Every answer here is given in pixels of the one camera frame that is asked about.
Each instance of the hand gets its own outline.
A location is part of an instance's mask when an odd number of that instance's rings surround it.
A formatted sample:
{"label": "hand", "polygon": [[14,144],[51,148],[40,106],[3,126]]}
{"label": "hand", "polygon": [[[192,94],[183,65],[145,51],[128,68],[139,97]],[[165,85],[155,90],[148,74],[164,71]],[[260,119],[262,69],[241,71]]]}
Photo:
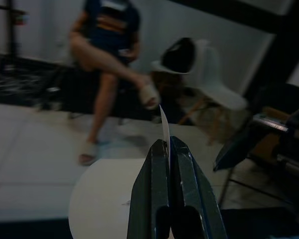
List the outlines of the hand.
{"label": "hand", "polygon": [[138,58],[138,55],[134,51],[131,51],[131,50],[128,50],[128,49],[124,50],[124,51],[121,51],[120,55],[123,56],[123,57],[128,58],[129,63],[137,60],[137,58]]}

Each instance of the slipper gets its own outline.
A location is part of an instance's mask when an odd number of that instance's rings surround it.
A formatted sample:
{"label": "slipper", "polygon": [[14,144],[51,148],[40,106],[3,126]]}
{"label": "slipper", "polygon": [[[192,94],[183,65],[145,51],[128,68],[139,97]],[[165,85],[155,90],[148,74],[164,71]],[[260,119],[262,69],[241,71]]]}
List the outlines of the slipper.
{"label": "slipper", "polygon": [[[141,103],[149,111],[155,110],[158,107],[158,105],[160,104],[159,93],[153,84],[148,84],[148,85],[144,86],[140,90],[139,97],[140,97]],[[152,106],[146,106],[151,99],[154,99],[155,104]]]}
{"label": "slipper", "polygon": [[91,157],[91,160],[81,162],[79,160],[79,163],[82,166],[90,166],[93,163],[95,163],[98,160],[98,153],[99,153],[99,146],[96,143],[89,143],[85,142],[81,149],[81,156],[88,156]]}

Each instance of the black bag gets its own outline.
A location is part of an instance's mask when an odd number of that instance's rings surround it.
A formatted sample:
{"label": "black bag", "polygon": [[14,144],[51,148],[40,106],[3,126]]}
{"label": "black bag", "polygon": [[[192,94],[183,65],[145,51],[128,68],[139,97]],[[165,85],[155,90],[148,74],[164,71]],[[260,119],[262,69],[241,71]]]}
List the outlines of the black bag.
{"label": "black bag", "polygon": [[163,55],[162,65],[172,71],[187,73],[196,58],[195,44],[190,38],[182,38]]}

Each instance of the white round table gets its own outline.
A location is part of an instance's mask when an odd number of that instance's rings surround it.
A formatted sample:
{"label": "white round table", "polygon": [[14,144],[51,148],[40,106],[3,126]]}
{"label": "white round table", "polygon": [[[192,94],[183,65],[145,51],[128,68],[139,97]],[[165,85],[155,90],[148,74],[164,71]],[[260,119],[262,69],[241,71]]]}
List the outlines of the white round table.
{"label": "white round table", "polygon": [[132,187],[145,159],[101,159],[72,192],[69,224],[74,239],[126,239]]}

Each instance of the white floor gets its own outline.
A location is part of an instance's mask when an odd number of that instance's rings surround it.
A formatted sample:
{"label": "white floor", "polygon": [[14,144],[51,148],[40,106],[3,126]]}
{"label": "white floor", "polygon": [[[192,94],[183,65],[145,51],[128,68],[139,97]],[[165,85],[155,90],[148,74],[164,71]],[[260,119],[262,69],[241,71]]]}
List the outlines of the white floor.
{"label": "white floor", "polygon": [[[77,164],[77,158],[90,124],[91,116],[68,120],[64,112],[0,105],[0,221],[67,217],[73,186],[87,169]],[[219,197],[227,173],[213,173],[212,168],[222,145],[207,146],[207,136],[194,126],[170,128],[189,146]],[[100,136],[101,157],[145,158],[159,138],[161,124],[126,119],[118,126],[118,119],[110,118]],[[276,191],[249,161],[239,165],[235,177]],[[276,205],[279,202],[273,199],[231,185],[224,207]]]}

